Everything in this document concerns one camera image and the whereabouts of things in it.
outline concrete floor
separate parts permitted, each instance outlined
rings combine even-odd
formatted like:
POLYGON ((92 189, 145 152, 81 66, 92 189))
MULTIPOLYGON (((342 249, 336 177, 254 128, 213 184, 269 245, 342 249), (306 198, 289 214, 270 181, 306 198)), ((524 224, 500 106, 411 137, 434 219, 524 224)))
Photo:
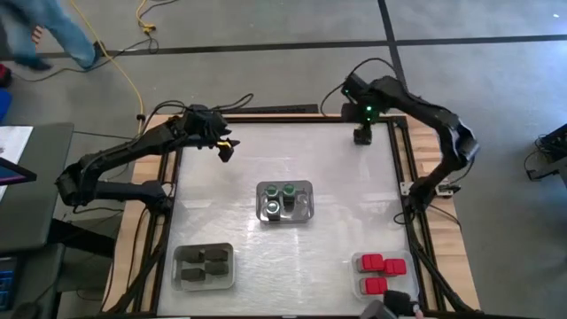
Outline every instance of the concrete floor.
MULTIPOLYGON (((399 46, 401 66, 412 92, 459 114, 481 144, 455 203, 482 308, 492 314, 564 318, 567 190, 554 177, 528 182, 523 162, 538 135, 567 122, 567 37, 537 36, 567 35, 567 3, 385 2, 396 40, 456 38, 452 43, 463 43, 485 38, 479 44, 417 41, 399 46), (535 36, 531 38, 535 42, 510 38, 526 35, 535 36), (555 41, 538 41, 544 39, 555 41)), ((134 15, 138 3, 77 0, 111 50, 144 39, 134 15)), ((387 32, 382 18, 375 0, 182 0, 146 16, 158 26, 155 36, 165 49, 383 41, 387 32)), ((319 103, 359 61, 375 56, 391 59, 387 46, 360 46, 126 56, 119 61, 148 109, 167 99, 224 104, 247 92, 255 94, 251 106, 312 104, 319 103)), ((48 35, 40 51, 61 49, 48 35)), ((75 67, 68 58, 52 62, 56 67, 75 67)), ((28 78, 40 76, 14 69, 28 78)), ((368 64, 361 73, 370 79, 391 72, 368 64)), ((39 83, 17 81, 11 91, 14 102, 4 124, 71 121, 77 130, 135 134, 136 96, 111 66, 39 83)), ((335 96, 326 110, 337 112, 341 104, 335 96)), ((69 162, 118 142, 75 135, 69 162)), ((121 178, 127 180, 128 174, 121 178)), ((58 215, 65 211, 61 207, 58 215)), ((63 301, 60 317, 97 309, 96 302, 83 307, 79 303, 83 301, 71 294, 63 301)))

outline person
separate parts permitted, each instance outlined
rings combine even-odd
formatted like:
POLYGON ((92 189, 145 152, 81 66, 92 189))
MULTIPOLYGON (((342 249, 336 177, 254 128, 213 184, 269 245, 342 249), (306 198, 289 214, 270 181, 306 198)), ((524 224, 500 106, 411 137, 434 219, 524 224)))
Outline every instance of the person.
POLYGON ((102 43, 91 43, 63 11, 58 0, 0 0, 0 21, 8 50, 17 64, 37 71, 51 68, 30 41, 35 26, 48 29, 75 62, 87 70, 102 56, 102 43))

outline tray of dark blocks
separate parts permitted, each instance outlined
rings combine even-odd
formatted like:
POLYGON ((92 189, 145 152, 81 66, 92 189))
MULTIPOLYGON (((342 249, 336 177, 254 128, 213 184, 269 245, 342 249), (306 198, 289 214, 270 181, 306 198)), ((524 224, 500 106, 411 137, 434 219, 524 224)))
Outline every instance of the tray of dark blocks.
POLYGON ((177 291, 228 289, 234 274, 234 249, 229 243, 175 248, 172 279, 177 291))

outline yellow cable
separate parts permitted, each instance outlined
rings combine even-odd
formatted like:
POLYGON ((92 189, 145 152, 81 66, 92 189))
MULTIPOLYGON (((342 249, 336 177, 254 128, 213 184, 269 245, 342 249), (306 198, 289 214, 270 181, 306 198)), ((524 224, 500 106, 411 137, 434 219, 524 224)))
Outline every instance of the yellow cable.
MULTIPOLYGON (((132 89, 134 89, 134 92, 136 93, 136 95, 138 97, 138 102, 140 103, 140 114, 145 114, 144 101, 142 100, 142 95, 140 95, 140 92, 138 91, 138 88, 136 87, 136 85, 134 85, 132 80, 130 80, 129 76, 126 74, 126 72, 124 72, 124 70, 120 67, 120 65, 116 61, 114 61, 113 57, 111 57, 108 54, 108 52, 106 52, 105 47, 102 45, 102 42, 100 41, 100 38, 97 35, 97 31, 95 31, 95 29, 90 25, 89 21, 87 20, 87 18, 85 18, 84 14, 82 14, 81 9, 79 9, 77 4, 75 4, 74 0, 69 0, 69 1, 71 2, 71 5, 77 11, 77 13, 79 13, 79 15, 81 16, 81 19, 85 22, 87 27, 90 29, 90 32, 95 36, 95 39, 97 39, 98 43, 101 44, 100 49, 102 50, 103 54, 105 54, 105 57, 108 58, 114 64, 114 66, 116 66, 116 68, 122 73, 122 75, 124 75, 126 80, 128 80, 128 82, 130 83, 130 86, 132 86, 132 89)), ((143 126, 143 121, 138 120, 138 134, 142 133, 142 126, 143 126)))
POLYGON ((140 5, 138 6, 138 9, 136 10, 136 19, 138 20, 138 24, 142 26, 142 30, 144 31, 144 33, 148 35, 151 31, 156 29, 156 25, 151 23, 145 23, 142 21, 142 18, 140 18, 140 11, 142 10, 142 8, 144 8, 147 2, 148 0, 142 0, 140 5))

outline red cube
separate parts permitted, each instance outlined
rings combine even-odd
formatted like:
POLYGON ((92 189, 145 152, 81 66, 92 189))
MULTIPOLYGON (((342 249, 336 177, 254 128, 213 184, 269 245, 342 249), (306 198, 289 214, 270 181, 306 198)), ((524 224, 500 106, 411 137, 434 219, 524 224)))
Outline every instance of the red cube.
POLYGON ((384 261, 384 274, 388 276, 406 275, 406 261, 403 259, 387 259, 384 261))
POLYGON ((361 292, 362 294, 384 294, 388 290, 388 283, 386 278, 363 278, 361 280, 361 292))
POLYGON ((358 271, 382 271, 384 270, 384 259, 379 253, 363 254, 358 260, 358 271))

